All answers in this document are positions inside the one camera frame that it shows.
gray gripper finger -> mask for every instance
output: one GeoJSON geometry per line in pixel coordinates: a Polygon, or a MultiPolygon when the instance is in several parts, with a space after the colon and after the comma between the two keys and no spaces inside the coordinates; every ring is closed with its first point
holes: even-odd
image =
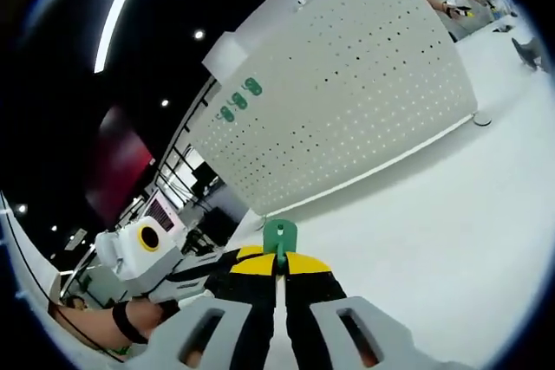
{"type": "Polygon", "coordinates": [[[363,370],[361,356],[341,317],[350,316],[378,360],[376,370],[469,370],[460,363],[440,363],[418,351],[410,331],[361,297],[310,305],[330,352],[334,370],[363,370]]]}
{"type": "Polygon", "coordinates": [[[188,370],[180,356],[194,343],[199,330],[214,316],[221,317],[202,354],[198,370],[229,370],[235,347],[251,305],[201,297],[157,327],[147,350],[126,363],[133,370],[188,370]]]}

black ceiling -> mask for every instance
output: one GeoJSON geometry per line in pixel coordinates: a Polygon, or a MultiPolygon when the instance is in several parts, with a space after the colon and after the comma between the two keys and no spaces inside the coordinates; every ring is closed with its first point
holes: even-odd
{"type": "MultiPolygon", "coordinates": [[[[78,227],[103,229],[82,183],[107,110],[123,107],[153,156],[161,158],[208,79],[202,59],[224,31],[235,30],[263,1],[127,0],[106,69],[98,75],[95,54],[112,0],[56,0],[23,38],[3,94],[2,188],[12,203],[29,205],[21,221],[45,256],[62,248],[78,227]],[[206,31],[202,42],[193,40],[197,28],[206,31]],[[160,107],[164,98],[169,107],[160,107]]],[[[151,168],[137,192],[153,174],[151,168]]],[[[65,263],[75,264],[86,246],[65,256],[65,263]]]]}

yellow circle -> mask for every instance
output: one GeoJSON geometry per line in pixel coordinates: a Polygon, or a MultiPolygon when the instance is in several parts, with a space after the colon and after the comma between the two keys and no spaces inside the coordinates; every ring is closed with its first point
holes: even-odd
{"type": "Polygon", "coordinates": [[[158,234],[156,234],[156,231],[154,231],[154,229],[152,227],[148,227],[147,225],[145,225],[144,227],[141,227],[138,231],[137,231],[137,237],[139,238],[139,243],[140,245],[143,247],[144,250],[146,251],[156,251],[159,247],[160,247],[160,239],[158,238],[158,234]],[[152,243],[147,243],[145,241],[144,238],[144,231],[146,229],[152,230],[154,235],[156,236],[156,244],[152,244],[152,243]]]}

table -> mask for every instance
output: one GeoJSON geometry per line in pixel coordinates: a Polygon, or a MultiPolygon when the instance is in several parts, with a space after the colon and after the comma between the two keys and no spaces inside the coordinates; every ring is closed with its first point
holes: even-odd
{"type": "MultiPolygon", "coordinates": [[[[358,183],[280,217],[297,250],[325,261],[349,295],[406,325],[438,360],[484,367],[510,347],[539,301],[555,246],[555,94],[511,44],[530,39],[500,22],[458,42],[480,108],[472,122],[358,183]]],[[[262,243],[249,211],[227,245],[262,243]]],[[[297,368],[278,285],[266,369],[297,368]]]]}

white perforated panel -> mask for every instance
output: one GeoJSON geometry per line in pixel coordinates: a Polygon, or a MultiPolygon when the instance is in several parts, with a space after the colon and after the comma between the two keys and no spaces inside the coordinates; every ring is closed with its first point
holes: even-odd
{"type": "Polygon", "coordinates": [[[192,143],[265,214],[388,165],[476,107],[454,45],[425,0],[313,0],[222,87],[192,143]],[[249,78],[261,93],[245,88],[249,78]]]}

